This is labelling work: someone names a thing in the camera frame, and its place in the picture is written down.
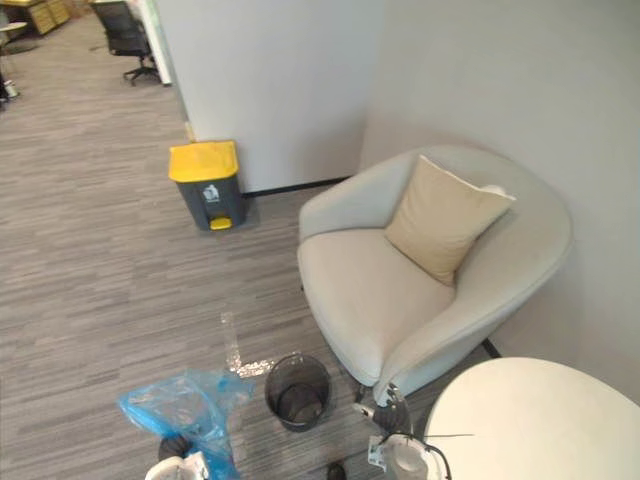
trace white armchair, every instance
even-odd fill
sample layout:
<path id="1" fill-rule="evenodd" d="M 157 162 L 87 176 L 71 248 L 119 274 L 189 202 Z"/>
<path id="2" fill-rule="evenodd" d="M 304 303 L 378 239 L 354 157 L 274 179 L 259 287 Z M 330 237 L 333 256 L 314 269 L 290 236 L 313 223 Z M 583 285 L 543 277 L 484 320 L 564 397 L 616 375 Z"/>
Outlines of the white armchair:
<path id="1" fill-rule="evenodd" d="M 475 185 L 500 185 L 517 197 L 478 238 L 455 289 L 384 236 L 420 153 Z M 325 339 L 383 404 L 389 382 L 406 395 L 464 358 L 557 270 L 570 244 L 564 205 L 531 173 L 485 151 L 435 146 L 398 155 L 307 202 L 298 263 Z"/>

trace plastic bag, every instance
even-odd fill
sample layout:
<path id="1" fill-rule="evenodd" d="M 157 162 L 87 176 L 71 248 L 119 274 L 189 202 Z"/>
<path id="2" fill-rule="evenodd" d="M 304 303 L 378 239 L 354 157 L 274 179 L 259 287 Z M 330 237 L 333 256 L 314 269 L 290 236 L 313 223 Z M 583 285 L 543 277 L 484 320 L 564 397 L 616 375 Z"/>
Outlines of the plastic bag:
<path id="1" fill-rule="evenodd" d="M 253 382 L 228 371 L 187 370 L 133 390 L 118 405 L 134 425 L 161 437 L 182 435 L 201 451 L 214 480 L 239 478 L 227 417 L 253 393 Z"/>

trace black baseboard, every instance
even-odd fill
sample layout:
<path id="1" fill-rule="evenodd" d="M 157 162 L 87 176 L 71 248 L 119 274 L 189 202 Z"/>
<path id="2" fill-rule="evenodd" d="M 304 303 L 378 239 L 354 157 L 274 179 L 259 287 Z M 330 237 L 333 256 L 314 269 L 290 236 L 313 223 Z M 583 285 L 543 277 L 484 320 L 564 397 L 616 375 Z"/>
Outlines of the black baseboard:
<path id="1" fill-rule="evenodd" d="M 482 346 L 484 347 L 485 351 L 487 352 L 487 354 L 491 358 L 501 358 L 502 357 L 502 355 L 500 355 L 500 352 L 498 351 L 498 349 L 495 347 L 495 345 L 493 343 L 491 343 L 491 340 L 489 340 L 488 338 L 486 338 L 484 340 L 484 342 L 482 342 Z"/>
<path id="2" fill-rule="evenodd" d="M 324 187 L 326 185 L 335 185 L 349 177 L 330 178 L 329 180 L 321 180 L 319 182 L 300 183 L 298 185 L 289 185 L 288 187 L 271 188 L 268 190 L 258 190 L 257 192 L 243 193 L 244 198 L 263 197 L 265 195 L 273 195 L 275 193 L 294 192 L 296 190 L 304 190 L 307 188 Z"/>

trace desk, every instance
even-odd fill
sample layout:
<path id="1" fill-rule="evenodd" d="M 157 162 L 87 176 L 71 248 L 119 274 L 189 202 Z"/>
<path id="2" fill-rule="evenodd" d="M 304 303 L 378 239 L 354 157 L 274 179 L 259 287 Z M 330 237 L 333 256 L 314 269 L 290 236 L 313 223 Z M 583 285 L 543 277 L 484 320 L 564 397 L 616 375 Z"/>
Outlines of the desk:
<path id="1" fill-rule="evenodd" d="M 437 437 L 452 434 L 473 436 Z M 640 478 L 640 407 L 544 360 L 500 358 L 462 373 L 436 402 L 425 440 L 455 480 Z"/>
<path id="2" fill-rule="evenodd" d="M 62 0 L 0 0 L 12 17 L 28 20 L 40 35 L 69 20 L 69 12 Z"/>
<path id="3" fill-rule="evenodd" d="M 16 70 L 16 66 L 13 64 L 13 61 L 9 59 L 9 54 L 4 48 L 4 46 L 7 43 L 9 43 L 9 39 L 7 38 L 7 40 L 5 41 L 3 37 L 5 37 L 5 34 L 7 33 L 17 32 L 26 26 L 27 26 L 27 22 L 12 22 L 0 28 L 0 57 L 4 56 L 7 59 L 7 61 L 11 63 L 13 71 Z"/>

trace trash can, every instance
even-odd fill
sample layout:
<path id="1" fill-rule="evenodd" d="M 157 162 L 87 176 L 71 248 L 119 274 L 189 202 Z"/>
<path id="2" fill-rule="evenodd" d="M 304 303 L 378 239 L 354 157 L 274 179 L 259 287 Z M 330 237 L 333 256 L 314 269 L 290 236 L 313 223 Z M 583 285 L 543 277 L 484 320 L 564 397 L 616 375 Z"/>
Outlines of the trash can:
<path id="1" fill-rule="evenodd" d="M 171 147 L 169 178 L 176 182 L 201 230 L 223 230 L 244 222 L 233 141 Z"/>
<path id="2" fill-rule="evenodd" d="M 308 355 L 295 353 L 269 372 L 265 399 L 271 412 L 292 432 L 312 428 L 327 410 L 331 382 L 327 369 Z"/>

